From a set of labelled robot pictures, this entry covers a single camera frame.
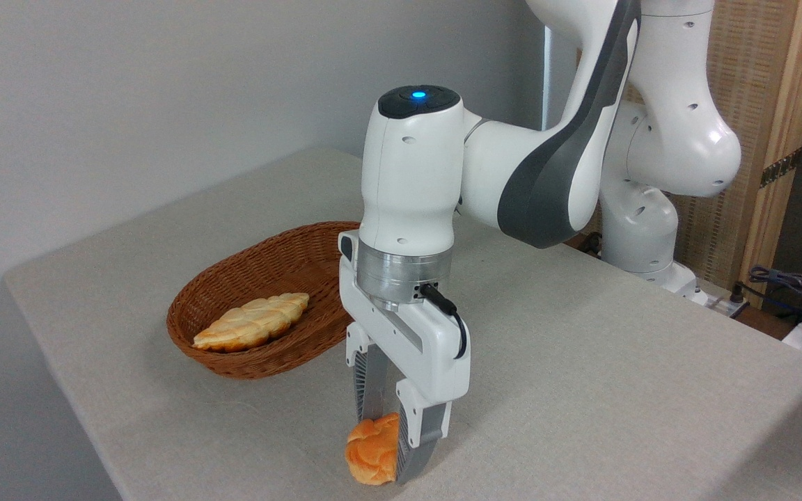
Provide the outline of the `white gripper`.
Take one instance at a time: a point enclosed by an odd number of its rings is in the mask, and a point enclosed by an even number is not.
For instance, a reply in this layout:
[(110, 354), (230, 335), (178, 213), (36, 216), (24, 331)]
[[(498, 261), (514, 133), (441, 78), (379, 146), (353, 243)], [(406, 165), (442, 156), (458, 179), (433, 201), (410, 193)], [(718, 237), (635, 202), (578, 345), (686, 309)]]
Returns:
[(404, 374), (398, 381), (397, 483), (419, 476), (437, 441), (448, 435), (452, 403), (470, 383), (470, 356), (461, 358), (461, 332), (454, 317), (429, 301), (379, 307), (356, 284), (356, 231), (341, 232), (340, 298), (353, 317), (347, 327), (346, 362), (353, 368), (357, 421), (383, 416), (388, 359)]

